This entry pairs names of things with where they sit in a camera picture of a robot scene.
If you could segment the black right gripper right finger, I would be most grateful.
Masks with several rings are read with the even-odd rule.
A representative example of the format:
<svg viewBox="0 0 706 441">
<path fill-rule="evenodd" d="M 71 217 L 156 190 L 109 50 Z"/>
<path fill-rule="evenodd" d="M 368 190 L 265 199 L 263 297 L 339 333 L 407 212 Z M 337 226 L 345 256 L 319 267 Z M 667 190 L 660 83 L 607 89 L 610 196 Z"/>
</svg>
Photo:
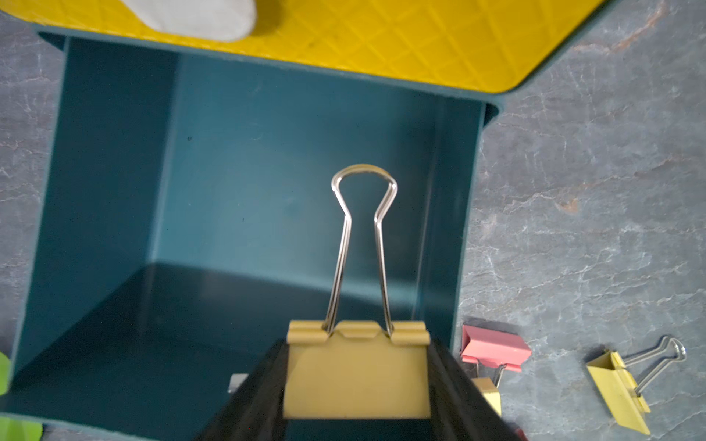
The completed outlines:
<svg viewBox="0 0 706 441">
<path fill-rule="evenodd" d="M 518 439 L 439 340 L 428 346 L 428 390 L 434 440 Z"/>
</svg>

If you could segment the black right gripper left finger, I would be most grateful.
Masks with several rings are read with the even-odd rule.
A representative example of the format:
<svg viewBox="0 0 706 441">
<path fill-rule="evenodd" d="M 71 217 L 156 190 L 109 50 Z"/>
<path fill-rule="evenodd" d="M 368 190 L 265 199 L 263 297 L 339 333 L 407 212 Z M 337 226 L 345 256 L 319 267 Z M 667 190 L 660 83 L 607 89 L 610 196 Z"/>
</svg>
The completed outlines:
<svg viewBox="0 0 706 441">
<path fill-rule="evenodd" d="M 283 440 L 283 395 L 289 346 L 278 340 L 226 405 L 198 433 L 198 440 Z"/>
</svg>

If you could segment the teal drawer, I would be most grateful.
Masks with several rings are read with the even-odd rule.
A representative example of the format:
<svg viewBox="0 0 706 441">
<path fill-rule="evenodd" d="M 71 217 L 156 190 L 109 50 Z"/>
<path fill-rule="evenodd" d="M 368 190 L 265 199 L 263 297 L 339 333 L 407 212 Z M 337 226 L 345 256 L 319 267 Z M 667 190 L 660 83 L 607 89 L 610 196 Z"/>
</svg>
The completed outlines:
<svg viewBox="0 0 706 441">
<path fill-rule="evenodd" d="M 189 440 L 293 320 L 327 312 L 355 164 L 384 220 L 395 321 L 451 345 L 486 97 L 54 36 L 66 59 L 1 410 Z"/>
</svg>

